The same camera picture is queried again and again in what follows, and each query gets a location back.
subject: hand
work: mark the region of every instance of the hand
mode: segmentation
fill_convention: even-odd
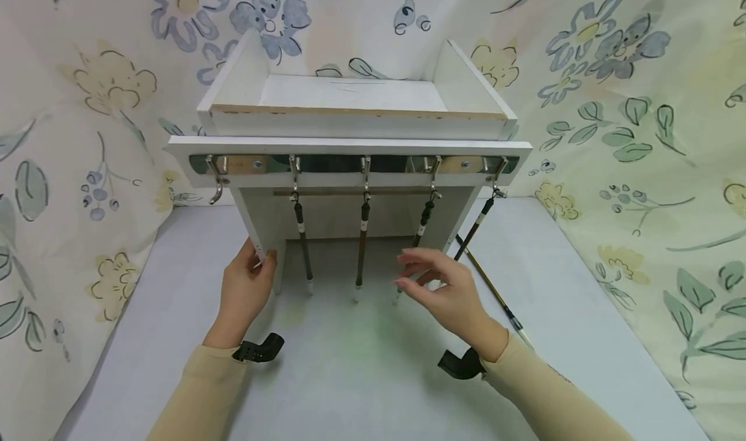
[[[482,308],[471,271],[461,263],[433,249],[404,249],[397,256],[406,268],[394,283],[430,312],[443,328],[456,334],[486,361],[496,362],[505,350],[508,333],[505,327]],[[417,281],[409,276],[423,273]],[[446,284],[437,290],[423,285],[431,280]]]
[[[241,345],[247,329],[269,299],[277,263],[277,252],[270,250],[260,264],[254,243],[246,239],[236,258],[223,271],[220,311],[203,346],[232,348]]]

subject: arm sleeve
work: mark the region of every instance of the arm sleeve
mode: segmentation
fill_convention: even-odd
[[[512,334],[485,379],[521,411],[541,441],[633,441],[624,428]]]
[[[236,349],[194,349],[148,441],[221,439],[247,368],[231,357]]]

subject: floral fabric backdrop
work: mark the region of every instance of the floral fabric backdrop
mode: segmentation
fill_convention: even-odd
[[[48,440],[173,206],[241,34],[275,73],[419,79],[455,40],[535,196],[713,440],[746,431],[746,0],[1,0],[0,436]],[[222,203],[231,203],[224,196]]]

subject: white wooden brush rack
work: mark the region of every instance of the white wooden brush rack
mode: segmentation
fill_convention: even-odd
[[[313,240],[358,238],[366,189],[367,236],[413,236],[434,189],[421,246],[445,251],[480,189],[509,185],[531,146],[497,141],[516,117],[455,43],[430,75],[270,74],[251,30],[197,108],[216,136],[171,137],[167,150],[195,187],[231,190],[260,258],[278,250],[278,291],[285,241],[299,239],[293,192]]]

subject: white table surface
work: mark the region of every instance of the white table surface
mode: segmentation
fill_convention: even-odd
[[[478,201],[462,235],[480,209]],[[144,439],[209,328],[222,268],[244,239],[235,207],[174,212],[55,440]],[[357,305],[350,300],[356,242],[313,244],[313,298],[304,294],[298,245],[290,245],[283,293],[247,336],[260,342],[276,332],[285,347],[276,361],[253,364],[230,440],[536,439],[480,378],[456,381],[437,368],[443,349],[461,354],[465,344],[411,299],[392,305],[393,255],[407,243],[370,244]],[[707,439],[538,201],[497,201],[471,250],[540,356],[636,440]],[[478,276],[477,287],[488,312],[507,324]]]

